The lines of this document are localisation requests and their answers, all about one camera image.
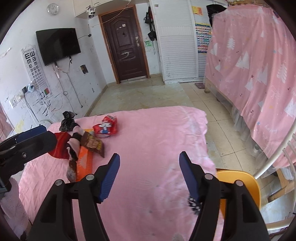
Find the black wrapper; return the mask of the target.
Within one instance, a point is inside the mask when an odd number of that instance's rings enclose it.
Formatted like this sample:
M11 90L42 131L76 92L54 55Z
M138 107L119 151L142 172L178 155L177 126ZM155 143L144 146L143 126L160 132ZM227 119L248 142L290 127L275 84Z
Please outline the black wrapper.
M64 119L61 121L61 126L59 128L60 132L70 132L73 131L75 126L78 126L74 121L75 114L71 111L63 112Z

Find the orange trash bucket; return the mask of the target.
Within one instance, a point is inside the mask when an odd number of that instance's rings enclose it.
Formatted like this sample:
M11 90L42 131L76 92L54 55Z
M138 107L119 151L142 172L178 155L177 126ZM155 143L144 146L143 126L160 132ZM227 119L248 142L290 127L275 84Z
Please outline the orange trash bucket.
M261 194L257 180L249 173L237 170L220 170L217 179L221 184L220 210L228 224L258 224Z

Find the brown snack wrapper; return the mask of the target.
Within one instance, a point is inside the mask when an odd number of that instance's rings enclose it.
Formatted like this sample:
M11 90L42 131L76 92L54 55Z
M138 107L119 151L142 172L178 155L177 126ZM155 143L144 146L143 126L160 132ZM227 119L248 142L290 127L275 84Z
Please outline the brown snack wrapper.
M102 140L91 135L89 132L84 132L81 137L80 144L89 151L95 152L103 158L105 157L104 143Z

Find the orange snack package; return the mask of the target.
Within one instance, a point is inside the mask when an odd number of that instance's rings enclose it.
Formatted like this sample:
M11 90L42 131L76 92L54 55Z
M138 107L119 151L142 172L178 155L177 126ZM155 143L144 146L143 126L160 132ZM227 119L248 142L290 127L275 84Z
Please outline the orange snack package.
M76 164L76 181L80 181L88 174L92 174L92 163L93 152L82 146Z

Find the red white snack bag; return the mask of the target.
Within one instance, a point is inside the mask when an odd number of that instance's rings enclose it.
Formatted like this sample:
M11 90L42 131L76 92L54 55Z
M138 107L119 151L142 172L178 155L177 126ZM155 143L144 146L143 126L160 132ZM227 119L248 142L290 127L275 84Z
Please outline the red white snack bag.
M117 117L106 115L102 122L93 126L94 134L99 138L107 138L117 134Z

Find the eye chart poster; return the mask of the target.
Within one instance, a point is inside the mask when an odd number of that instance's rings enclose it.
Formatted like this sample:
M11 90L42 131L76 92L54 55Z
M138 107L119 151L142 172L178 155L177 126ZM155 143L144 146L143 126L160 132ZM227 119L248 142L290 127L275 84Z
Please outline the eye chart poster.
M29 90L31 90L31 86L33 86L34 90L41 94L42 97L50 97L52 92L42 68L41 61L39 60L36 46L28 45L21 50L21 54L30 78Z

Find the white metal chair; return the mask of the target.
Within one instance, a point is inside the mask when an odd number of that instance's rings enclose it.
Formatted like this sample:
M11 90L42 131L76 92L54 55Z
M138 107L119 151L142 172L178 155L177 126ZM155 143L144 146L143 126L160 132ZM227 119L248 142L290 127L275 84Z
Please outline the white metal chair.
M265 188L263 188L263 192L264 192L263 200L267 201L268 203L271 203L293 191L293 199L291 200L292 202L291 211L289 211L289 213L287 214L284 220L267 223L266 227L267 227L267 230L270 232L274 230L281 230L283 228L288 227L295 216L295 166L292 162L292 158L287 153L287 149L290 149L292 151L292 155L295 156L295 134L293 134L291 140L287 142L287 146L282 149L283 157L286 158L286 160L290 165L288 170L291 171L293 175L293 180L286 180L282 170L278 169L276 171L277 176L275 176L273 181L267 185L267 187L268 186L270 187L271 191L272 190L273 191L276 190L276 191L271 192L270 195L267 196L268 193L265 192Z

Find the pink bed sheet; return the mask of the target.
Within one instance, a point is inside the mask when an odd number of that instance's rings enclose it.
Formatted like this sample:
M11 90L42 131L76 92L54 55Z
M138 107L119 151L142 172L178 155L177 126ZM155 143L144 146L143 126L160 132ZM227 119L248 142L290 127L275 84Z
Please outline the pink bed sheet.
M117 119L117 133L102 138L104 158L94 153L90 172L94 174L114 153L119 154L120 167L110 194L98 204L109 240L189 240L198 216L188 204L179 155L185 151L192 163L216 175L207 152L206 113L169 106L109 115ZM67 151L58 146L27 163L18 185L32 223L27 240L46 240L47 233L33 239L39 208L56 180L69 183L69 154L62 154Z

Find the dark brown door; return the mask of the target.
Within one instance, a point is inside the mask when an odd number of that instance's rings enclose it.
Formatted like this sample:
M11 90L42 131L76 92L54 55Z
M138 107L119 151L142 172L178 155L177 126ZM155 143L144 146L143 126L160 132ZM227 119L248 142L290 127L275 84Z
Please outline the dark brown door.
M101 14L99 21L116 83L149 78L136 7Z

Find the small maroon floor mat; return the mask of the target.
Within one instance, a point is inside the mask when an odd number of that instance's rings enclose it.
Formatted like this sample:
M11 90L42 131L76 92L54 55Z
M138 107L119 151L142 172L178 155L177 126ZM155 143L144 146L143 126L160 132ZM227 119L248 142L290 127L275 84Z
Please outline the small maroon floor mat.
M205 84L203 82L196 82L195 83L195 86L198 88L198 89L205 89Z

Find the black hanging bags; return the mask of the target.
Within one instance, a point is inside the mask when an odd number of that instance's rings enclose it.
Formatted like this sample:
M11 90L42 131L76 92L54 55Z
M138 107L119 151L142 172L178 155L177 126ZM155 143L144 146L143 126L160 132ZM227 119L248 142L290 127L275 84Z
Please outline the black hanging bags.
M148 7L148 10L146 12L144 22L149 25L149 30L150 32L148 33L148 37L151 41L156 41L157 40L157 34L156 34L156 28L154 25L154 19L152 16L152 10L151 7Z

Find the pink tree-print curtain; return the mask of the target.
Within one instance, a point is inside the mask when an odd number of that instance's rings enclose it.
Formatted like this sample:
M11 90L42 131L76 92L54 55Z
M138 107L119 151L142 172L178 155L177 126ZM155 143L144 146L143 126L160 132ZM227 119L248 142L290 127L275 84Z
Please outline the pink tree-print curtain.
M295 39L283 20L252 4L216 14L205 76L272 156L295 121Z

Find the white louvered wardrobe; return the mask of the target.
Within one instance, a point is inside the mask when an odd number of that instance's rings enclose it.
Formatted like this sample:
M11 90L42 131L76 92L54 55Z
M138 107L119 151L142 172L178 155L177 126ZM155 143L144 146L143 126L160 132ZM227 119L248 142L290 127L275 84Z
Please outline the white louvered wardrobe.
M195 23L208 23L206 6L212 1L150 1L156 26L165 84L202 82L204 71L198 61ZM194 15L192 6L202 8Z

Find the white wall socket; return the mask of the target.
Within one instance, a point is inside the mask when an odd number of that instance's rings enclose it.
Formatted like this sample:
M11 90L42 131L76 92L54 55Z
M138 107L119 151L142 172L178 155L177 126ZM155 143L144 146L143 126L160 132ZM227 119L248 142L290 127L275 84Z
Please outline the white wall socket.
M12 108L15 108L19 102L27 104L27 101L25 100L25 93L23 93L23 91L20 91L12 97L12 99L10 100L10 105Z

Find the black wall television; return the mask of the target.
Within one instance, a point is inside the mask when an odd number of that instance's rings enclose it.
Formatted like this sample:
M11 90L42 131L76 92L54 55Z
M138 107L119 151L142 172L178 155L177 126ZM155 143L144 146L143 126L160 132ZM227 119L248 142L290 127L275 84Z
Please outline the black wall television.
M45 66L81 53L75 28L40 30L36 37Z

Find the round wall clock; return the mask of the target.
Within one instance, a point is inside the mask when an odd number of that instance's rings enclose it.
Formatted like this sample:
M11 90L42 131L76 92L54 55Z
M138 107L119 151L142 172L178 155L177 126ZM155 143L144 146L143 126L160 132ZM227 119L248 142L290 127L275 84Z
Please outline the round wall clock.
M47 12L50 15L55 16L59 13L59 6L56 3L51 3L47 6Z

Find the colourful wall chart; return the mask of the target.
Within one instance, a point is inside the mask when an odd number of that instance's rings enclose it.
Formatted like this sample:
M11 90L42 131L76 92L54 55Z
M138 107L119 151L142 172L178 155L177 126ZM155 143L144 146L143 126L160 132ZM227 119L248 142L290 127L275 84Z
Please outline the colourful wall chart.
M195 23L198 53L206 54L212 36L212 28L207 23Z

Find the yellow orange wall poster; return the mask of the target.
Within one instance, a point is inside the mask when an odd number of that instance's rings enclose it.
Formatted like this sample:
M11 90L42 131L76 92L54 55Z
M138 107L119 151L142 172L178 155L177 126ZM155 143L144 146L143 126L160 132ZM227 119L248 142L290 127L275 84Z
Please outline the yellow orange wall poster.
M202 8L199 6L192 6L192 11L194 15L199 15L199 16L203 15Z

